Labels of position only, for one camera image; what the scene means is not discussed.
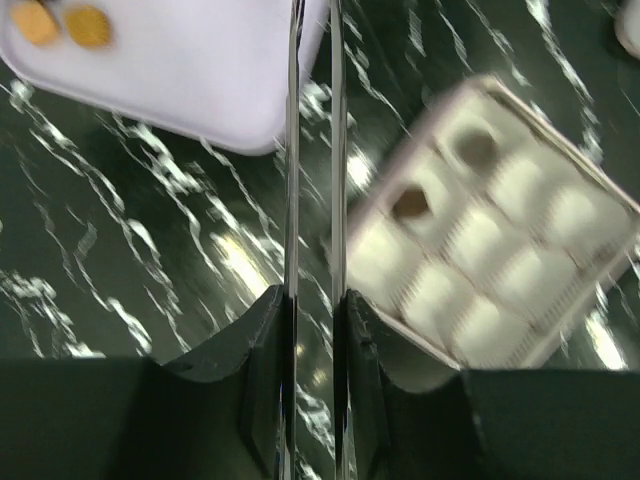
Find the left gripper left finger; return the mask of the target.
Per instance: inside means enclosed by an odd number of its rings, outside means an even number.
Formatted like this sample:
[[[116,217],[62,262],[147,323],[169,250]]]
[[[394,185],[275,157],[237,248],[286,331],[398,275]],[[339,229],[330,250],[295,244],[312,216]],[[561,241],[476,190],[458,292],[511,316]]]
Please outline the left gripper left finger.
[[[148,357],[1,364],[5,479],[272,479],[280,287],[167,364]]]

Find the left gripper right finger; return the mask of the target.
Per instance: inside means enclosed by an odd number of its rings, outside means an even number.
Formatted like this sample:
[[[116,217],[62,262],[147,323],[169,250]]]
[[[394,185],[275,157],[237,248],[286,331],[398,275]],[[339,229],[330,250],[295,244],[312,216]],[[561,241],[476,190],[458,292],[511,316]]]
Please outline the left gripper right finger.
[[[639,376],[450,370],[349,292],[343,330],[362,479],[635,479]]]

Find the square dark chocolate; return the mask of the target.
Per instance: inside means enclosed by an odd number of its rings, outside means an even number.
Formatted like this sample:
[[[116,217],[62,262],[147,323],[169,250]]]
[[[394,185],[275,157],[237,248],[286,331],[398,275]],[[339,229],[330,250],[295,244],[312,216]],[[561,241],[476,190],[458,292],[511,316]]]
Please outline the square dark chocolate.
[[[424,190],[415,185],[406,188],[391,208],[391,215],[396,220],[416,219],[430,213]]]

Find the metal tongs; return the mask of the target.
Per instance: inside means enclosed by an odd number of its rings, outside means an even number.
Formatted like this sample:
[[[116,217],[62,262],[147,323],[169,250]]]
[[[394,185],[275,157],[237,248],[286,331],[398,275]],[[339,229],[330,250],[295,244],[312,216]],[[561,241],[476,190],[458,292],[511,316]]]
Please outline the metal tongs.
[[[280,476],[348,479],[343,4],[294,1],[287,46]]]

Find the round dark chocolate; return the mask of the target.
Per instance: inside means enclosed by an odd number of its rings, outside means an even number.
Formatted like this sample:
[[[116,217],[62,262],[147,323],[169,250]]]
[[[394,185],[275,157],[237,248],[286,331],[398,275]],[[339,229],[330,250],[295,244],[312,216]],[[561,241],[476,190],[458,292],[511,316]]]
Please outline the round dark chocolate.
[[[456,138],[453,153],[468,167],[484,169],[495,163],[499,147],[497,140],[489,131],[471,129]]]

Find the orange caramel chocolate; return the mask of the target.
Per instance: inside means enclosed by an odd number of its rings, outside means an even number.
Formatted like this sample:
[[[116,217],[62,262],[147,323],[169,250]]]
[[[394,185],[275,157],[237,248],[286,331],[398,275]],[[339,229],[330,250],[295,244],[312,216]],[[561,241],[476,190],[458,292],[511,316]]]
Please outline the orange caramel chocolate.
[[[92,5],[72,5],[64,10],[63,19],[71,39],[80,47],[107,47],[112,41],[108,16]]]

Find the tan caramel chocolate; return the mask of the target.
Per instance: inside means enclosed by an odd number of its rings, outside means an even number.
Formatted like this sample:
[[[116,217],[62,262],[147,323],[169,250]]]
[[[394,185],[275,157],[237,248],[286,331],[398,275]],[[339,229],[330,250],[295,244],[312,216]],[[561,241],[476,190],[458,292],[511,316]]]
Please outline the tan caramel chocolate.
[[[40,1],[18,1],[10,7],[10,18],[22,36],[38,47],[50,45],[60,36],[60,27]]]

